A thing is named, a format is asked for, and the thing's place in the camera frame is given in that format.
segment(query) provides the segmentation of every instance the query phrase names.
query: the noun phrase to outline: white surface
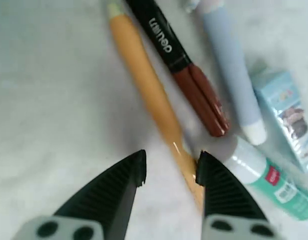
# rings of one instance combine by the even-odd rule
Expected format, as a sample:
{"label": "white surface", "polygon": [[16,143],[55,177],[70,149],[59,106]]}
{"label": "white surface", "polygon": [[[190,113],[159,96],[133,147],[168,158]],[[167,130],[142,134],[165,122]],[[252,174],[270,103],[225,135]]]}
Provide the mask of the white surface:
{"label": "white surface", "polygon": [[[117,55],[101,2],[0,0],[0,239],[30,218],[51,215],[141,148],[148,177],[126,239],[199,239],[200,214]],[[194,17],[180,0],[158,3],[194,62],[219,82]],[[227,3],[248,63],[260,57],[290,69],[308,110],[308,0]],[[191,144],[202,148],[206,132],[147,39],[145,45]],[[225,96],[221,84],[215,87]],[[257,200],[289,240],[308,239],[308,226]]]}

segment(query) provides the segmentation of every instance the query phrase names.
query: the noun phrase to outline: light blue glue stick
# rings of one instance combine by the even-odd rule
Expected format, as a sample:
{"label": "light blue glue stick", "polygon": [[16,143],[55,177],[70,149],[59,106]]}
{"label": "light blue glue stick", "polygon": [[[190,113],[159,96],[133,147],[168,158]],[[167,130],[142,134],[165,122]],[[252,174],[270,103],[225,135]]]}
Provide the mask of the light blue glue stick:
{"label": "light blue glue stick", "polygon": [[266,140],[266,131],[253,92],[244,53],[234,36],[223,0],[190,0],[186,11],[198,7],[204,29],[234,105],[238,123],[253,145]]}

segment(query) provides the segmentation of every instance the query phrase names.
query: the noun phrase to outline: white cap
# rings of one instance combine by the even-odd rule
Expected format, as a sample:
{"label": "white cap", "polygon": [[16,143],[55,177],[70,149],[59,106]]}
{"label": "white cap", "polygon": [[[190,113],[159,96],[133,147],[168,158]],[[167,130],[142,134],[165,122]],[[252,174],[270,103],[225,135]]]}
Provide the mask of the white cap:
{"label": "white cap", "polygon": [[241,126],[241,128],[251,144],[260,145],[266,141],[267,135],[263,119],[250,125]]}
{"label": "white cap", "polygon": [[194,11],[199,2],[200,0],[188,0],[184,6],[186,12],[191,13],[192,11]]}

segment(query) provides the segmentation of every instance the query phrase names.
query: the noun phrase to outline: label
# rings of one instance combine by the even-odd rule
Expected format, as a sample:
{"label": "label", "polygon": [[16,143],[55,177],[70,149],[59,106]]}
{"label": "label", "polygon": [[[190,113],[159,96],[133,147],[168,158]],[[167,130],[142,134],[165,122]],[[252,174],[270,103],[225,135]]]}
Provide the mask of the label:
{"label": "label", "polygon": [[187,67],[191,60],[156,2],[127,3],[169,70],[177,73]]}
{"label": "label", "polygon": [[269,159],[266,159],[263,175],[250,185],[298,220],[308,220],[308,191],[295,185],[293,179]]}
{"label": "label", "polygon": [[160,28],[159,24],[156,22],[156,18],[152,18],[149,20],[149,26],[152,28],[153,33],[156,34],[156,38],[158,42],[163,47],[163,50],[166,53],[170,53],[173,50],[173,47],[169,44],[168,39],[165,37],[164,32]]}

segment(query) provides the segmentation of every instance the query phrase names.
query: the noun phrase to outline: light blue box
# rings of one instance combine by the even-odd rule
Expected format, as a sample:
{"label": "light blue box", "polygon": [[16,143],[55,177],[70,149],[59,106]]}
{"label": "light blue box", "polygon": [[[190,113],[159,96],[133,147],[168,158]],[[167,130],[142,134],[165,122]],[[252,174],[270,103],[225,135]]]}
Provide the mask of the light blue box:
{"label": "light blue box", "polygon": [[261,108],[270,116],[268,124],[271,126],[266,126],[267,130],[272,131],[275,138],[280,138],[279,150],[292,155],[293,163],[307,172],[308,124],[290,73],[263,72],[253,77],[252,81]]}

